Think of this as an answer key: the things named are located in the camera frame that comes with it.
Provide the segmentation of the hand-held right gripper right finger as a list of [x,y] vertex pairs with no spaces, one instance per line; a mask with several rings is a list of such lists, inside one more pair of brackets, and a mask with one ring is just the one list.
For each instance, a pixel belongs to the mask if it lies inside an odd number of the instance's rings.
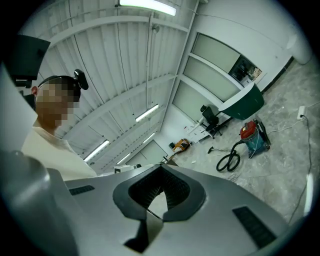
[[145,256],[246,256],[259,250],[234,213],[249,209],[275,236],[288,229],[284,218],[262,200],[227,179],[173,166],[204,188],[206,199],[188,220],[166,222]]

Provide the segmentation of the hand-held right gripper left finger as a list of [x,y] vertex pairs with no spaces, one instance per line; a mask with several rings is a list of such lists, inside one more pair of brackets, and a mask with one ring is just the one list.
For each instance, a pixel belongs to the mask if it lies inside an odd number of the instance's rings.
[[125,172],[86,179],[70,180],[68,189],[92,186],[93,189],[72,196],[81,214],[79,237],[82,256],[141,256],[163,228],[163,221],[145,209],[146,219],[123,215],[113,200],[114,189],[150,168],[146,165]]

